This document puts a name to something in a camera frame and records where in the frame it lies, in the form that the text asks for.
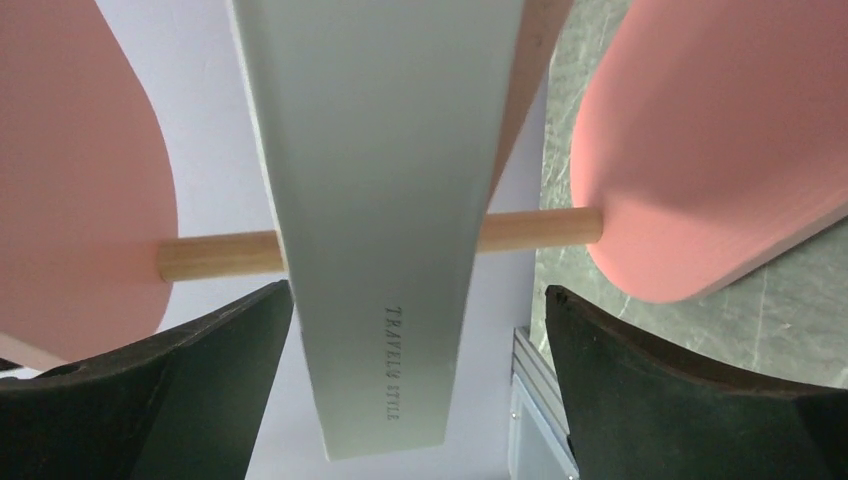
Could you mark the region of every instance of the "gray marble surface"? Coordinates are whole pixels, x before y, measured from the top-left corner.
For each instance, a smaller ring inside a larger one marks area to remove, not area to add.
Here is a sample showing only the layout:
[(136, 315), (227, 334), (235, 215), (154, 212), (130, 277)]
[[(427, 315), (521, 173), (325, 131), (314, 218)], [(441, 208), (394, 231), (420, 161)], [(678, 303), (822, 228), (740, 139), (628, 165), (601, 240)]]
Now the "gray marble surface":
[[(574, 117), (629, 0), (577, 0), (551, 63), (542, 208), (571, 206)], [(550, 362), (544, 289), (559, 284), (619, 318), (716, 360), (848, 388), (848, 224), (842, 222), (710, 296), (671, 305), (632, 299), (583, 247), (536, 255), (531, 339)]]

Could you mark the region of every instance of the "wooden rod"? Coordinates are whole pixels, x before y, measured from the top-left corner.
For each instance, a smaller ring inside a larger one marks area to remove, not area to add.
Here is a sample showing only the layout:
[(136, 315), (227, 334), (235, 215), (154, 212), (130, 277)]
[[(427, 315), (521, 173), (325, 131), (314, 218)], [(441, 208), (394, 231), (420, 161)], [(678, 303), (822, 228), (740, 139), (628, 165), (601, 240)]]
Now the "wooden rod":
[[(486, 215), (480, 253), (595, 243), (601, 214), (594, 208), (564, 208)], [(159, 246), (159, 274), (168, 282), (284, 272), (274, 231), (177, 238)]]

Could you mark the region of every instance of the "pink rubber pad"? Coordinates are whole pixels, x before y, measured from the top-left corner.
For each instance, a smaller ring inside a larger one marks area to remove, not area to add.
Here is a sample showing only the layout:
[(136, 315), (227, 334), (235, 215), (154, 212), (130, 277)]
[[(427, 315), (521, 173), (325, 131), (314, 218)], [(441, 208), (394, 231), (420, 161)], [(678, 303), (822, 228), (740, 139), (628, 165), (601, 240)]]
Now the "pink rubber pad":
[(45, 369), (156, 331), (174, 183), (94, 0), (0, 2), (0, 45), (0, 358)]
[(571, 151), (613, 284), (706, 294), (848, 214), (846, 25), (843, 0), (633, 2)]

